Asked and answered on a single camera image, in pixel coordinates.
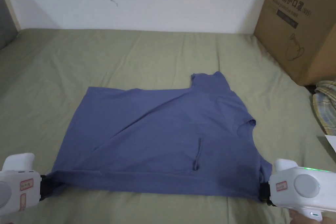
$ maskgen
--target human hand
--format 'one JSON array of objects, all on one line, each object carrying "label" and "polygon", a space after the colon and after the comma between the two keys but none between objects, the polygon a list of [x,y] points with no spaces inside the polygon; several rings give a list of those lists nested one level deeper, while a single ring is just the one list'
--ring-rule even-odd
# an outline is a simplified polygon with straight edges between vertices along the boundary
[{"label": "human hand", "polygon": [[291,209],[289,210],[289,216],[293,219],[290,224],[336,224],[335,220],[328,217],[324,217],[322,222],[318,222]]}]

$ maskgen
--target plaid cloth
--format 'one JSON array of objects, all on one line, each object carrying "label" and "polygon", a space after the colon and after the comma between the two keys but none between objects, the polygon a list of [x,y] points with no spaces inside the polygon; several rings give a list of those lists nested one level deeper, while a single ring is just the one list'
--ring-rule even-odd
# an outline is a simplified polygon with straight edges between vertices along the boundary
[{"label": "plaid cloth", "polygon": [[336,136],[336,80],[317,83],[313,107],[327,135]]}]

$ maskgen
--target cardboard box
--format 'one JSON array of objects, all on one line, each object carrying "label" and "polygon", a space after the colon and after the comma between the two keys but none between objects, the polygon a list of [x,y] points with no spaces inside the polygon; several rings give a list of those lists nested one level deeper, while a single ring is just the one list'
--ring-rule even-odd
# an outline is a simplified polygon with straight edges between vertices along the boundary
[{"label": "cardboard box", "polygon": [[265,0],[254,35],[297,84],[336,78],[336,0]]}]

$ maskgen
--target green indicator light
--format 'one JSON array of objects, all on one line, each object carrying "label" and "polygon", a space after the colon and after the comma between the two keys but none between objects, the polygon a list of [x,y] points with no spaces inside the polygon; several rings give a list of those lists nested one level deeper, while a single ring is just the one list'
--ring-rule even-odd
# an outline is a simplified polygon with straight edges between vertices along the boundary
[{"label": "green indicator light", "polygon": [[322,172],[331,172],[331,171],[325,171],[325,170],[319,170],[319,169],[314,169],[314,168],[307,168],[307,167],[303,167],[307,170],[314,170],[314,171],[322,171]]}]

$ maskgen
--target round button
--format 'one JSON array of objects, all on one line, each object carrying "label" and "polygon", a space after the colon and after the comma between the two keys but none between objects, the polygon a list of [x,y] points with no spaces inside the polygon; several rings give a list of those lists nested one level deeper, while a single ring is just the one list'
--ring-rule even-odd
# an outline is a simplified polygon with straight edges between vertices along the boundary
[{"label": "round button", "polygon": [[297,176],[294,180],[294,188],[299,195],[305,198],[313,198],[320,192],[320,184],[308,174]]},{"label": "round button", "polygon": [[2,208],[7,204],[12,195],[11,187],[5,182],[0,182],[0,195],[0,208]]}]

